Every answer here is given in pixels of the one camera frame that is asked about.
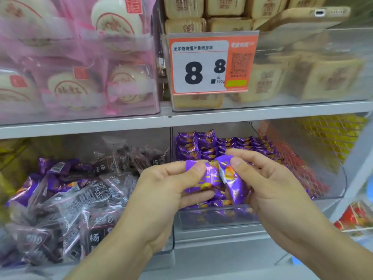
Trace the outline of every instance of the black digit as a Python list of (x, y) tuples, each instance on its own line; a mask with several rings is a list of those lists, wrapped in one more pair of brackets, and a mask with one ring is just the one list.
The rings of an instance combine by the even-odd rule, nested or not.
[(223, 72), (225, 72), (225, 61), (224, 60), (217, 60), (215, 62), (215, 72), (217, 74), (222, 74)]
[(190, 62), (185, 66), (185, 71), (187, 72), (185, 76), (185, 82), (187, 84), (199, 84), (203, 80), (202, 65), (200, 62)]

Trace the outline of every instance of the white shelf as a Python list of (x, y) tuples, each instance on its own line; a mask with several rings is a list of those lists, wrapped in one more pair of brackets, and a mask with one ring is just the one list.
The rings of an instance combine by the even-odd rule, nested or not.
[(169, 103), (164, 103), (159, 114), (150, 116), (2, 125), (0, 139), (333, 115), (372, 110), (373, 101), (354, 101), (176, 113), (172, 111)]

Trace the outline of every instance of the price tag holder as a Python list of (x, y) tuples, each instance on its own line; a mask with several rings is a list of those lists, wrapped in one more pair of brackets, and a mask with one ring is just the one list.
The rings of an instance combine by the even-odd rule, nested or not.
[(247, 92), (258, 31), (169, 36), (174, 95)]

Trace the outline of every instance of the barcode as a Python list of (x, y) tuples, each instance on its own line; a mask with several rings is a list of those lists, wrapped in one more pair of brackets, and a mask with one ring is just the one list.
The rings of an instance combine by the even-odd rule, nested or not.
[(249, 53), (233, 53), (231, 78), (244, 78), (247, 76), (251, 56)]
[(119, 192), (117, 191), (116, 188), (109, 188), (109, 192), (110, 192), (110, 194), (111, 194), (114, 198), (119, 197)]
[(56, 165), (54, 165), (50, 170), (53, 172), (61, 172), (62, 168), (64, 167), (65, 162), (58, 162)]

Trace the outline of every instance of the person's left hand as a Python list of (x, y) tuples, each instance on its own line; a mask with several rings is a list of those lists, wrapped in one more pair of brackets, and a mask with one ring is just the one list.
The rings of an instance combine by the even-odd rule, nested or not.
[(214, 196), (211, 190), (184, 195), (206, 171), (197, 162), (185, 172), (185, 162), (172, 162), (145, 169), (137, 182), (117, 227), (126, 227), (150, 245), (153, 254), (161, 250), (171, 234), (178, 209), (204, 202)]

